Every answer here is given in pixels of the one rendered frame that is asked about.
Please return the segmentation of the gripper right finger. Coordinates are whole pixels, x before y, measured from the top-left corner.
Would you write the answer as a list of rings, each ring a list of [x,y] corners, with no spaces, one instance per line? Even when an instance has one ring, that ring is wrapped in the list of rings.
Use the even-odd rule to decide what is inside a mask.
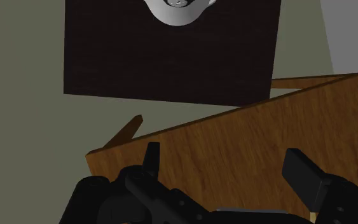
[[[311,213],[314,224],[358,224],[358,186],[324,172],[301,150],[288,148],[282,176]]]

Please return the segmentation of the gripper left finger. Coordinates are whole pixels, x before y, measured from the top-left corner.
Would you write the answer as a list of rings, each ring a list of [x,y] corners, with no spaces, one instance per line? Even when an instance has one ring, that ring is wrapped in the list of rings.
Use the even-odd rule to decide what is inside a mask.
[[[114,181],[81,179],[59,224],[211,224],[210,213],[158,180],[160,144],[147,145],[142,165],[122,168]]]

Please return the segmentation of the brown wooden table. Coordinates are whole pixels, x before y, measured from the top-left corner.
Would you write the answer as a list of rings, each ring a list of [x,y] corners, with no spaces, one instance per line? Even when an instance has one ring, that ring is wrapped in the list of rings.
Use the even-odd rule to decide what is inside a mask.
[[[249,107],[138,137],[86,156],[93,175],[116,179],[160,143],[159,180],[208,210],[282,209],[304,218],[306,207],[282,177],[288,148],[358,186],[358,74]]]

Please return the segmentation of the dark robot stand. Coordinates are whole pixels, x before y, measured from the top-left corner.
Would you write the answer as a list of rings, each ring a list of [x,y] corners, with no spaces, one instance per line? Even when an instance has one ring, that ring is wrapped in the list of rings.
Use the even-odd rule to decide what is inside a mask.
[[[174,27],[144,0],[65,0],[64,93],[245,106],[269,98],[281,0],[217,0]]]

